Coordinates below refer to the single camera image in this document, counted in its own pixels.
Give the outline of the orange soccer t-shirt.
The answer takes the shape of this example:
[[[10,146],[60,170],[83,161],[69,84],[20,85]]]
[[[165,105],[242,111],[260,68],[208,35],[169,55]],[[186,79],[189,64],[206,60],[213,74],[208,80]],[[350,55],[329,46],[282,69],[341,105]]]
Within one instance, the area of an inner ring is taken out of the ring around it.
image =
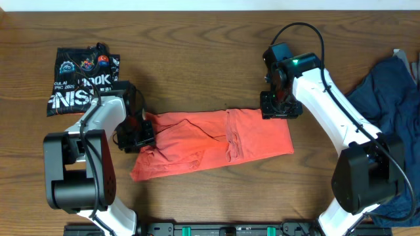
[[[287,121],[263,119],[259,109],[146,114],[156,142],[138,154],[138,182],[238,165],[294,152]]]

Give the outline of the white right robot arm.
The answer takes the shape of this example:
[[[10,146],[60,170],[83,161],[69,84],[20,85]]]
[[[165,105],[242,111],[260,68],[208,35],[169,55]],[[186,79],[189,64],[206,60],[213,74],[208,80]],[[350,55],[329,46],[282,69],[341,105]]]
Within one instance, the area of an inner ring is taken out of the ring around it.
[[[293,56],[275,45],[262,56],[270,90],[260,95],[264,119],[296,119],[307,108],[332,141],[338,161],[331,179],[334,199],[313,223],[284,222],[282,235],[391,235],[364,223],[406,186],[404,146],[383,134],[335,86],[313,53]]]

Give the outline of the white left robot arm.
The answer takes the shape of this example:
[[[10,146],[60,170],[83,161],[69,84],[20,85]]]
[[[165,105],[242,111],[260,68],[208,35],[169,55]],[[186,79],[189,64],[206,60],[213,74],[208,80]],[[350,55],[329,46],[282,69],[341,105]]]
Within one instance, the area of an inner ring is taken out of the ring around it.
[[[155,144],[144,106],[137,106],[140,91],[128,81],[113,89],[94,89],[90,108],[64,132],[43,141],[45,190],[49,206],[90,221],[65,226],[65,235],[140,235],[134,210],[116,195],[116,174],[108,142],[115,140],[125,153],[139,153]]]

